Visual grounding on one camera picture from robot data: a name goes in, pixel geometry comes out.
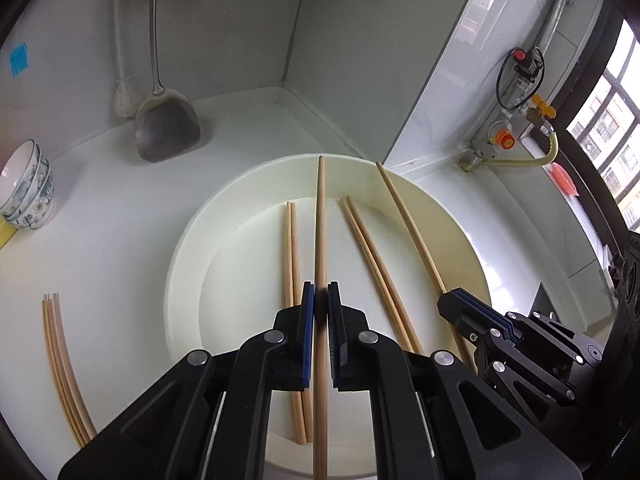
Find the screw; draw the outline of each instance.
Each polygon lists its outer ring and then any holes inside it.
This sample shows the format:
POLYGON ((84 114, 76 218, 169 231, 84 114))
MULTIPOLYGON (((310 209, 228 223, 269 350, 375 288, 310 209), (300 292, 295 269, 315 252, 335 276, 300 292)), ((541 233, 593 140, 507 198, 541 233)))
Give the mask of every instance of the screw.
POLYGON ((433 356, 433 360, 441 366, 451 366, 454 361, 453 355, 449 352, 445 352, 444 350, 436 352, 436 355, 433 356))
POLYGON ((200 366, 207 362, 209 356, 204 350, 194 350, 187 355, 187 362, 192 366, 200 366))
POLYGON ((365 330, 364 332, 360 332, 358 334, 358 339, 363 343, 368 345, 373 345, 378 342, 378 334, 372 332, 371 330, 365 330))
POLYGON ((284 341, 284 334, 280 330, 268 330, 264 333, 264 340, 267 343, 281 343, 284 341))

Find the yellow hose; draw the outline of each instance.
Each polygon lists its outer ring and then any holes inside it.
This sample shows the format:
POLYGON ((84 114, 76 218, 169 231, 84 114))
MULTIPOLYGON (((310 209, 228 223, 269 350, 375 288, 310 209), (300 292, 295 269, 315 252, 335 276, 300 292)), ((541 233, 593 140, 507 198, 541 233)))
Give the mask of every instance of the yellow hose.
POLYGON ((505 168, 536 168, 552 163, 558 156, 558 137, 556 133, 549 133, 549 152, 539 158, 490 158, 483 160, 486 166, 503 166, 505 168))

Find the orange knob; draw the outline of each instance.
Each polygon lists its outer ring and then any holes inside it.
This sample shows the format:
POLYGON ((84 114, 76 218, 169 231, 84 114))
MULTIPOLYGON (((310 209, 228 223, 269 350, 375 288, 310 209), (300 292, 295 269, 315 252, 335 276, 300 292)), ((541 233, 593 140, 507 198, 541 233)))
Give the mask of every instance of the orange knob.
POLYGON ((509 130, 500 130, 495 136, 495 140, 504 150, 510 150, 516 145, 516 139, 509 130))

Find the stack of bowls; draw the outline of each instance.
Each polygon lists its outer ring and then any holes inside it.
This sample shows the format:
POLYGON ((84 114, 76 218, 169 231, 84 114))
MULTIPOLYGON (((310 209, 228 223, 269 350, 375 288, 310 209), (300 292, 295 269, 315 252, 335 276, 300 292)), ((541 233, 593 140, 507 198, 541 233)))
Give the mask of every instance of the stack of bowls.
POLYGON ((0 174, 0 213, 18 229, 42 227, 53 210, 49 161, 33 140, 26 140, 0 174))

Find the chopstick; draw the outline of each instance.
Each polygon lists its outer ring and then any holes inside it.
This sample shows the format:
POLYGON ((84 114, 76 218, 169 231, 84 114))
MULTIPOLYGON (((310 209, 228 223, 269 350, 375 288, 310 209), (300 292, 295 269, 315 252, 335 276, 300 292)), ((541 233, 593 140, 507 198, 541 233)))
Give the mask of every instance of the chopstick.
POLYGON ((318 158, 316 193, 316 260, 314 266, 314 480, 326 480, 328 466, 327 374, 329 336, 327 332, 326 277, 326 181, 324 156, 318 158))
POLYGON ((384 279, 381 269, 376 263, 376 259, 372 254, 375 249, 375 246, 367 243, 366 236, 364 232, 360 229, 360 226, 356 222, 354 218, 354 211, 351 208, 353 203, 349 203, 348 199, 341 199, 340 205, 342 206, 342 210, 344 211, 344 215, 347 217, 349 225, 351 226, 351 230, 353 231, 353 235, 356 237, 358 244, 360 245, 360 249, 364 254, 365 260, 367 261, 367 265, 369 266, 369 270, 373 274, 373 278, 376 280, 376 285, 378 286, 378 290, 380 295, 382 296, 382 301, 386 308, 386 313, 389 316, 391 324, 394 327, 394 332, 398 336, 400 340, 400 346, 403 350, 407 350, 409 352, 414 351, 414 346, 409 340, 409 336, 407 335, 404 323, 398 313, 398 309, 396 307, 396 303, 394 302, 391 293, 389 291, 386 280, 384 279))
POLYGON ((358 225, 369 249, 371 250, 371 254, 373 255, 373 259, 375 260, 375 263, 378 266, 378 269, 380 270, 380 274, 382 274, 382 277, 385 280, 386 287, 389 290, 389 294, 393 299, 393 302, 396 306, 396 310, 398 311, 398 315, 402 320, 402 324, 404 325, 406 334, 408 335, 409 341, 411 342, 411 346, 413 347, 413 352, 424 355, 424 350, 422 349, 422 345, 420 344, 420 339, 418 338, 418 335, 415 332, 414 326, 411 323, 411 319, 409 318, 409 315, 407 314, 407 311, 404 308, 404 303, 402 302, 402 299, 400 298, 400 294, 398 293, 398 290, 396 289, 396 286, 393 280, 391 279, 391 275, 389 274, 389 271, 386 269, 386 265, 382 260, 382 256, 378 252, 378 249, 376 248, 376 245, 373 242, 373 238, 371 238, 371 235, 369 234, 369 231, 367 230, 366 225, 362 221, 362 218, 360 217, 360 213, 358 213, 358 210, 356 209, 356 206, 353 203, 353 200, 351 200, 351 197, 348 196, 346 201, 347 201, 347 205, 351 210, 351 213, 353 214, 353 218, 356 221, 356 224, 358 225))
POLYGON ((96 431, 82 400, 78 382, 71 367, 62 326, 59 295, 54 294, 53 299, 48 295, 44 296, 42 319, 49 367, 58 392, 58 399, 78 446, 84 447, 95 437, 96 431))
MULTIPOLYGON (((394 199, 396 203, 396 207, 400 215, 402 216, 402 220, 404 220, 404 225, 406 225, 409 234, 411 235, 412 240, 414 241, 415 248, 420 254, 420 259, 422 260, 422 264, 424 265, 425 270, 427 271, 433 285, 436 287, 436 290, 439 292, 439 296, 443 295, 447 289, 444 286, 444 282, 440 277, 440 273, 436 268, 436 265, 431 257, 429 250, 427 249, 427 245, 424 243, 424 239, 422 235, 418 231, 418 227, 415 225, 414 219, 409 213, 402 197, 398 193, 396 186, 389 179, 388 174, 386 174, 385 168, 382 167, 382 164, 376 162, 376 167, 382 176, 382 179, 385 181, 386 188, 389 190, 391 197, 394 199)), ((462 339, 462 336, 458 333, 456 327, 454 327, 451 323, 449 324, 451 329, 451 333, 453 334, 453 339, 456 342, 456 347, 458 348, 458 353, 460 354, 460 358, 462 362, 471 370, 474 370, 474 363, 469 352, 469 349, 465 345, 465 341, 462 339)))
MULTIPOLYGON (((293 270, 293 304, 299 305, 302 304, 302 280, 300 279, 300 260, 298 259, 298 222, 296 220, 295 202, 291 202, 291 262, 293 270)), ((309 388, 305 388, 302 392, 302 412, 305 419, 306 441, 313 442, 314 419, 309 388)))
MULTIPOLYGON (((284 306, 289 308, 296 304, 293 293, 293 258, 291 252, 291 202, 287 202, 284 231, 284 306)), ((298 444, 306 444, 305 418, 302 410, 302 394, 291 393, 293 404, 293 418, 296 427, 298 444)))

